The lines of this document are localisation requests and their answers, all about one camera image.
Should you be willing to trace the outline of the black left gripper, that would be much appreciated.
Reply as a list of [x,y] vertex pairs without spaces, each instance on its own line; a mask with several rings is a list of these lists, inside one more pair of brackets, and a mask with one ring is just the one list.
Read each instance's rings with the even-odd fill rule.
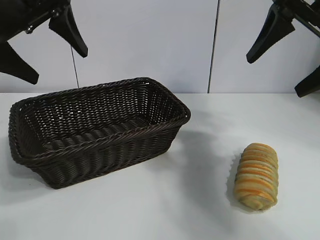
[[48,27],[83,58],[88,47],[83,40],[69,0],[2,0],[0,2],[0,72],[36,85],[39,74],[7,42],[14,36],[50,19]]

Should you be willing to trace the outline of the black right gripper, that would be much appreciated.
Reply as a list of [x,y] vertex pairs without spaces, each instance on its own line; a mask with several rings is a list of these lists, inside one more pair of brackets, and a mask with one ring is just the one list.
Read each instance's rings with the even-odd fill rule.
[[[295,31],[292,24],[296,19],[308,30],[320,37],[320,1],[313,0],[273,0],[268,10],[263,27],[246,54],[246,60],[252,64],[278,41]],[[320,90],[320,69],[316,68],[311,74],[295,86],[295,92],[302,98]]]

